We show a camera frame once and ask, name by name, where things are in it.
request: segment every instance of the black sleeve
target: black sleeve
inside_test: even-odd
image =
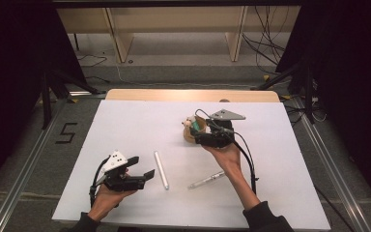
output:
[[[96,229],[100,225],[99,222],[95,222],[87,216],[87,213],[81,213],[80,221],[70,229],[62,229],[60,232],[96,232]]]
[[[261,202],[248,211],[243,211],[243,215],[248,222],[250,232],[294,231],[285,217],[276,217],[272,214],[267,201]]]

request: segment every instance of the table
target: table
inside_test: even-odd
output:
[[[230,102],[218,102],[227,99]],[[194,190],[186,187],[220,169],[199,145],[183,139],[182,120],[197,108],[221,108],[246,116],[233,121],[248,141],[257,177],[258,196],[269,200],[276,215],[295,229],[330,230],[288,117],[274,92],[225,90],[113,90],[102,101],[54,220],[79,220],[90,209],[88,190],[97,166],[119,149],[139,156],[131,175],[155,169],[156,176],[122,202],[103,222],[146,227],[245,229],[243,206],[226,178]],[[162,185],[153,151],[164,165],[170,189]],[[249,176],[247,163],[242,169]]]

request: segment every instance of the floor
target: floor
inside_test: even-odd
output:
[[[261,38],[258,33],[246,35],[252,40],[259,41]],[[289,39],[289,33],[272,36],[275,36],[274,42],[280,46],[285,46]],[[136,34],[124,64],[116,63],[113,46],[107,35],[77,35],[77,38],[79,50],[76,50],[73,35],[70,35],[71,44],[82,70],[87,77],[92,77],[88,78],[89,84],[97,88],[110,88],[111,85],[107,80],[112,84],[120,84],[123,88],[132,88],[132,86],[182,88],[183,86],[174,85],[176,81],[173,81],[172,73],[177,73],[176,76],[182,78],[184,86],[246,89],[264,83],[266,75],[274,75],[272,72],[275,65],[258,56],[246,42],[242,44],[238,62],[231,62],[225,37],[218,33]],[[261,46],[260,50],[274,61],[277,58],[277,55],[274,56],[266,46]],[[263,72],[258,67],[263,67],[270,73]],[[193,79],[183,74],[187,72],[196,75],[200,73],[201,76]],[[240,78],[230,81],[229,78],[233,73],[237,73]],[[204,78],[207,78],[209,83],[204,82],[202,80]],[[272,90],[280,96],[288,95],[286,91],[288,84],[289,78],[273,86]],[[314,112],[316,123],[309,126],[301,112],[293,110],[293,108],[301,108],[300,97],[281,101],[287,105],[287,112],[311,178],[315,186],[321,190],[321,204],[332,231],[351,231],[346,223],[349,223],[355,231],[371,231],[371,189],[349,159],[346,148],[335,132],[334,124],[328,117],[326,118],[322,110]],[[58,123],[53,126],[53,133],[46,135],[48,141],[41,148],[34,147],[36,142],[45,136],[41,130],[42,105],[37,103],[14,154],[8,158],[0,171],[0,210],[8,195],[14,191],[16,183],[22,181],[18,177],[24,179],[23,186],[20,186],[18,200],[11,206],[11,213],[6,217],[8,221],[4,231],[58,231],[65,226],[52,221],[51,215],[78,156],[79,146],[85,139],[84,134],[90,128],[90,117],[95,115],[99,102],[100,98],[81,98],[78,99],[78,103],[54,103],[54,111],[59,110],[56,119]],[[77,123],[73,128],[77,134],[74,143],[68,146],[54,145],[56,141],[64,139],[59,133],[67,122]],[[309,135],[315,132],[322,140],[315,141]],[[315,142],[319,144],[323,142],[325,148],[322,151],[318,150],[314,145]],[[39,154],[38,159],[30,161],[30,155],[36,151]],[[332,159],[333,164],[324,161],[326,157]],[[21,176],[20,174],[25,171],[22,169],[25,163],[34,163],[34,165],[28,176]],[[332,171],[329,170],[332,166],[337,169],[343,183],[333,180]],[[355,205],[357,210],[360,210],[359,217],[353,215],[350,208]],[[116,229],[115,226],[102,225],[99,231],[116,231]],[[178,230],[148,228],[147,231]]]

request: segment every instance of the hand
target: hand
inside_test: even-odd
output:
[[[202,147],[213,154],[216,162],[228,177],[236,171],[241,172],[241,152],[235,144],[232,143],[224,148]]]
[[[107,188],[105,184],[101,184],[98,193],[96,194],[95,203],[87,216],[94,221],[99,222],[105,218],[115,206],[122,202],[125,197],[130,196],[135,192],[137,192],[137,190],[114,191]]]

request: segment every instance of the person's right hand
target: person's right hand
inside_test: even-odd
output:
[[[216,162],[228,177],[235,171],[241,172],[241,152],[235,144],[232,143],[223,148],[202,147],[213,154]]]

